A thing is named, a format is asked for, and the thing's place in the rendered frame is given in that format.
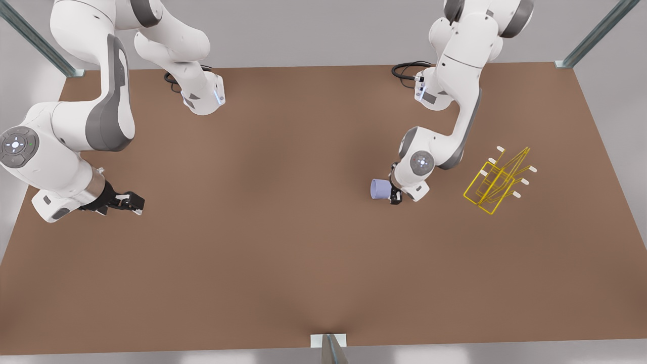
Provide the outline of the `silver frame post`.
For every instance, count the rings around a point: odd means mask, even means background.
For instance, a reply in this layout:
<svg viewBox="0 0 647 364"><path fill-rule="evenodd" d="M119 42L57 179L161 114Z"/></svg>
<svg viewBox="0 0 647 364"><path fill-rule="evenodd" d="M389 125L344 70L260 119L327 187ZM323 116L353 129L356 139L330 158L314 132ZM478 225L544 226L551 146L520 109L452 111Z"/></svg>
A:
<svg viewBox="0 0 647 364"><path fill-rule="evenodd" d="M51 44L35 30L7 0L0 0L0 18L3 18L33 48L43 55L67 78L83 77L85 70L74 68Z"/></svg>
<svg viewBox="0 0 647 364"><path fill-rule="evenodd" d="M557 69L573 69L619 21L641 0L619 0L591 32L563 60L554 61Z"/></svg>
<svg viewBox="0 0 647 364"><path fill-rule="evenodd" d="M321 348L321 364L349 364L344 347L347 347L347 334L310 335L310 348Z"/></svg>

